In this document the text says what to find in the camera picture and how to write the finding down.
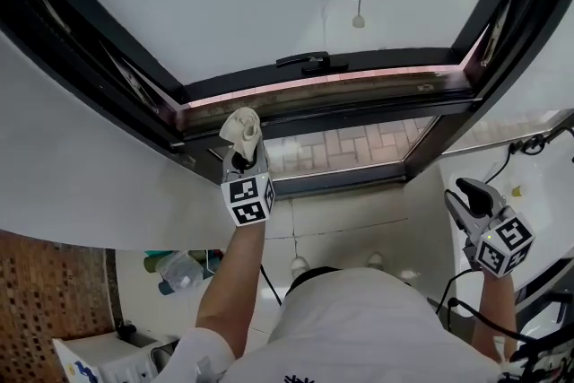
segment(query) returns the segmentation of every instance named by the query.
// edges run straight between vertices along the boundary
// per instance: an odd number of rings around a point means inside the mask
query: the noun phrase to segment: white tile floor
[[[398,274],[402,229],[407,224],[400,187],[374,187],[277,202],[267,224],[263,265],[280,297],[291,285],[291,261],[305,257],[311,266],[348,268],[364,265],[375,250],[383,254],[386,271]],[[209,280],[198,288],[162,296],[158,274],[144,270],[145,254],[118,251],[117,282],[122,312],[140,330],[180,337],[194,325],[199,301]],[[279,306],[259,276],[259,292],[248,351],[264,345],[274,328]]]

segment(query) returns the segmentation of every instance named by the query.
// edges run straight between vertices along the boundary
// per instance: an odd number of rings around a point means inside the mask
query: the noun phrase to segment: person's right arm
[[[517,317],[514,307],[514,284],[512,276],[507,274],[502,278],[484,272],[483,296],[481,297],[480,312],[490,321],[512,332],[517,330]],[[476,320],[471,345],[475,350],[485,356],[500,362],[500,356],[494,346],[494,337],[501,336],[501,332],[486,326]],[[507,359],[517,349],[517,342],[505,337],[504,355]]]

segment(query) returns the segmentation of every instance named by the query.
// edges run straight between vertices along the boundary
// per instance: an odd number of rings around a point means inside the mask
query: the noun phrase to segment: person
[[[475,324],[472,346],[447,332],[415,289],[368,267],[309,270],[293,262],[269,343],[244,355],[257,296],[265,225],[235,230],[201,300],[196,327],[185,333],[157,383],[348,383],[496,381],[500,357],[493,330]],[[516,330],[509,275],[485,274],[480,311]],[[516,350],[507,339],[505,355]]]

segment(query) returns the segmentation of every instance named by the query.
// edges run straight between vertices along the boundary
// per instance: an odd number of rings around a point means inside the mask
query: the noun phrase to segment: white cube
[[[475,260],[501,278],[524,261],[534,239],[524,216],[517,214],[483,233]]]
[[[222,192],[225,205],[238,227],[266,221],[271,216],[275,191],[267,172],[224,182]]]

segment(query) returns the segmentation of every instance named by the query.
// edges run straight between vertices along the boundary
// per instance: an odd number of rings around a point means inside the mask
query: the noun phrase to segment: shoe
[[[303,257],[295,257],[291,262],[291,275],[293,281],[309,270],[309,264]]]
[[[367,260],[367,267],[374,268],[375,270],[379,270],[381,272],[384,271],[383,256],[381,256],[378,252],[373,253]]]

